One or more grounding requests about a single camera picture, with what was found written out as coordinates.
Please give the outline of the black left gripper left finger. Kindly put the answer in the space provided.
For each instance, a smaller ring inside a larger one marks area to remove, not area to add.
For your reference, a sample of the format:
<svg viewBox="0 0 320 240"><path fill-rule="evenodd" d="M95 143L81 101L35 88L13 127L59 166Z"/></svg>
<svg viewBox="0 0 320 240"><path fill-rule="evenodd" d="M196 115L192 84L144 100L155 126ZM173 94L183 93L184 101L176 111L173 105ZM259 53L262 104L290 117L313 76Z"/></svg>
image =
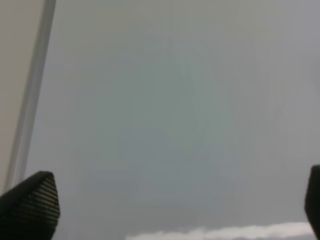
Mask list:
<svg viewBox="0 0 320 240"><path fill-rule="evenodd" d="M0 196L0 238L51 240L60 214L54 174L38 171Z"/></svg>

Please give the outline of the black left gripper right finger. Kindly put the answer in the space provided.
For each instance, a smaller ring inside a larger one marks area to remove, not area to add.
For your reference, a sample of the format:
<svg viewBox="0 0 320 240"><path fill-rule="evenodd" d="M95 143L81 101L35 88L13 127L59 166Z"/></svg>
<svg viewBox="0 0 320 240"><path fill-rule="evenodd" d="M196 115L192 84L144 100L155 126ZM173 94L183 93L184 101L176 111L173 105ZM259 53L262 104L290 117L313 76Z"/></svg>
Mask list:
<svg viewBox="0 0 320 240"><path fill-rule="evenodd" d="M320 166L310 169L304 211L317 240L320 239Z"/></svg>

